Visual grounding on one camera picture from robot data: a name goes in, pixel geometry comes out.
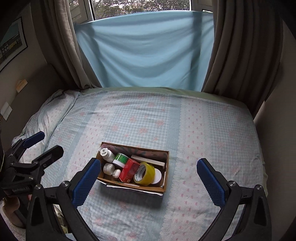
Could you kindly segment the white cream jar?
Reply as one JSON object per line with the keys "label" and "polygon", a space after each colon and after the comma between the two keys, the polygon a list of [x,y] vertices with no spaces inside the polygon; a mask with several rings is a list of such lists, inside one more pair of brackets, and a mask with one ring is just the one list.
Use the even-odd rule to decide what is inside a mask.
{"label": "white cream jar", "polygon": [[107,175],[113,175],[115,171],[115,166],[112,163],[107,163],[103,167],[103,173]]}

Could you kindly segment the white vitamin bottle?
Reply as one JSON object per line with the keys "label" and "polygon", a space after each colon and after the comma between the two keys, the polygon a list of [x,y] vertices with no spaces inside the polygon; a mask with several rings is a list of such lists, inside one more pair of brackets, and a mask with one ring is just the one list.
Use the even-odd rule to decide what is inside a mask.
{"label": "white vitamin bottle", "polygon": [[112,153],[111,150],[109,150],[108,148],[102,148],[100,150],[100,155],[102,156],[102,158],[109,162],[109,163],[112,163],[115,159],[115,155],[114,153]]}

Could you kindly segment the red and white carton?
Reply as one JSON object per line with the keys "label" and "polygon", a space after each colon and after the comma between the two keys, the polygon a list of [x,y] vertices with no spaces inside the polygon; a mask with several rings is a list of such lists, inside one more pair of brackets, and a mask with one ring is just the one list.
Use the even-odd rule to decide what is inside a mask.
{"label": "red and white carton", "polygon": [[124,183],[129,183],[131,180],[133,180],[133,177],[134,177],[136,171],[138,170],[139,166],[140,166],[140,163],[129,158],[125,167],[121,171],[121,174],[119,176],[119,180]]}

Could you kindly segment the yellow packing tape roll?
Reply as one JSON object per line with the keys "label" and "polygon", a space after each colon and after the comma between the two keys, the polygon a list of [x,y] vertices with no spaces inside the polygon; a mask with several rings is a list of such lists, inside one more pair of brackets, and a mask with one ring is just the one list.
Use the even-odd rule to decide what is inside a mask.
{"label": "yellow packing tape roll", "polygon": [[142,162],[137,169],[133,180],[136,184],[142,185],[142,186],[148,186],[152,184],[155,177],[155,168],[146,163]]}

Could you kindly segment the white remote control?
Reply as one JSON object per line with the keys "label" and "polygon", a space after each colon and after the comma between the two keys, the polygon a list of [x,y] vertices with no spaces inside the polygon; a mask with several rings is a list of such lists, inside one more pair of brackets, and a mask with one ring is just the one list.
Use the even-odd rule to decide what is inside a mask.
{"label": "white remote control", "polygon": [[162,169],[164,169],[166,166],[166,164],[164,162],[155,161],[152,159],[148,159],[148,158],[144,158],[144,157],[140,157],[140,156],[136,156],[136,155],[132,155],[131,158],[135,161],[138,161],[138,162],[146,162],[148,164],[152,164],[152,165],[161,167]]}

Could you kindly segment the white earbuds case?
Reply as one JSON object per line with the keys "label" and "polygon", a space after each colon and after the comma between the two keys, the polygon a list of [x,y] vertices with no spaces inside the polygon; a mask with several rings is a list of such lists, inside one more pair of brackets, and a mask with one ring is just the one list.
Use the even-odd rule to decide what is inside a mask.
{"label": "white earbuds case", "polygon": [[120,174],[121,174],[121,170],[115,169],[114,172],[112,173],[112,177],[117,179],[117,178],[119,178]]}

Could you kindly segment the green label jar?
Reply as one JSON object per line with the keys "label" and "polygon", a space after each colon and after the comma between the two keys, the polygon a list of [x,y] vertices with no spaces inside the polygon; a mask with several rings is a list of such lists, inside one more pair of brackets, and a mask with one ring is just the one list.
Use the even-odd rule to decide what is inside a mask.
{"label": "green label jar", "polygon": [[122,153],[117,153],[114,160],[112,161],[112,164],[124,168],[127,161],[129,160],[129,157]]}

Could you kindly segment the brown cardboard box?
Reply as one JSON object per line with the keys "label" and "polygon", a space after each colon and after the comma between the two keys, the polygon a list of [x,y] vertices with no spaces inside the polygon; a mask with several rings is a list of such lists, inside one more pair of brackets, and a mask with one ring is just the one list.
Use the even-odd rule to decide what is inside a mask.
{"label": "brown cardboard box", "polygon": [[169,173],[169,151],[102,142],[96,156],[101,162],[98,180],[111,188],[163,196]]}

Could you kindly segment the checked floral bed sheet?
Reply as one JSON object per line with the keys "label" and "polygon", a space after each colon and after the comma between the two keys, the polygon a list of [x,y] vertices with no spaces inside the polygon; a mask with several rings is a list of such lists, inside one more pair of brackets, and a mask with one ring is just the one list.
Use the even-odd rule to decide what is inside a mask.
{"label": "checked floral bed sheet", "polygon": [[196,172],[206,158],[241,186],[266,185],[260,142],[248,109],[230,100],[149,90],[85,90],[54,130],[64,149],[42,185],[70,180],[102,142],[169,151],[163,196],[96,181],[79,212],[100,240],[198,240],[219,208]]}

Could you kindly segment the brown left curtain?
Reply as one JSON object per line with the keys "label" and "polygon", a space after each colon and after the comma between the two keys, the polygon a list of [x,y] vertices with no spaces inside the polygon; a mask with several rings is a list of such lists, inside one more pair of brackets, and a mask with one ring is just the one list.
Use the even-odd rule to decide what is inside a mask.
{"label": "brown left curtain", "polygon": [[76,38],[68,1],[31,1],[35,33],[48,64],[73,88],[101,84]]}

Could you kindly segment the brown curtain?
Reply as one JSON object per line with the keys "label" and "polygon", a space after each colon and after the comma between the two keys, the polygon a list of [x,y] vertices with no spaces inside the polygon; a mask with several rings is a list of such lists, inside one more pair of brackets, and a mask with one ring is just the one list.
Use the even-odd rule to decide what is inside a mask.
{"label": "brown curtain", "polygon": [[213,1],[214,44],[202,91],[242,102],[252,116],[271,94],[283,25],[270,1]]}
{"label": "brown curtain", "polygon": [[35,33],[48,64],[73,88],[101,84],[76,38],[68,1],[31,1]]}

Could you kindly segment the brown right curtain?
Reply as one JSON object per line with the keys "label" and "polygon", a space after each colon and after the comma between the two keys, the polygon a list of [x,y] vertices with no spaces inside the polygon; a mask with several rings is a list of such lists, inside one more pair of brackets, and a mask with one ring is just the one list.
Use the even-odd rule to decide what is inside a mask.
{"label": "brown right curtain", "polygon": [[242,102],[252,116],[271,94],[283,25],[270,1],[213,1],[214,44],[202,91]]}

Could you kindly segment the light blue hanging sheet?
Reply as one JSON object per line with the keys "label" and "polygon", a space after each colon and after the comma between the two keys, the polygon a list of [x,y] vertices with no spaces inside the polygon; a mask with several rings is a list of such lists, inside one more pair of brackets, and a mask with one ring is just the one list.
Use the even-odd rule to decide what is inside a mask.
{"label": "light blue hanging sheet", "polygon": [[200,11],[153,11],[76,25],[75,33],[102,87],[201,91],[214,21]]}

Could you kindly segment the framed wall picture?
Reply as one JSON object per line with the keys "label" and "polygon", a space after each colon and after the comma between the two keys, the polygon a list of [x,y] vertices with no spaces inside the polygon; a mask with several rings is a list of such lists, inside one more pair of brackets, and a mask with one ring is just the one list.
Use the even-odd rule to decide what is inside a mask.
{"label": "framed wall picture", "polygon": [[23,30],[23,19],[20,16],[8,28],[1,40],[1,65],[2,71],[18,54],[28,47]]}

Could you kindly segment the window frame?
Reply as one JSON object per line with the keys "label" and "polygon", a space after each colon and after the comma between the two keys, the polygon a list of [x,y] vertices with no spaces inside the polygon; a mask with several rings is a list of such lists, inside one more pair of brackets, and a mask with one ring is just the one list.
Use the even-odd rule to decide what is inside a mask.
{"label": "window frame", "polygon": [[143,11],[213,11],[213,2],[203,0],[69,0],[68,4],[77,24]]}

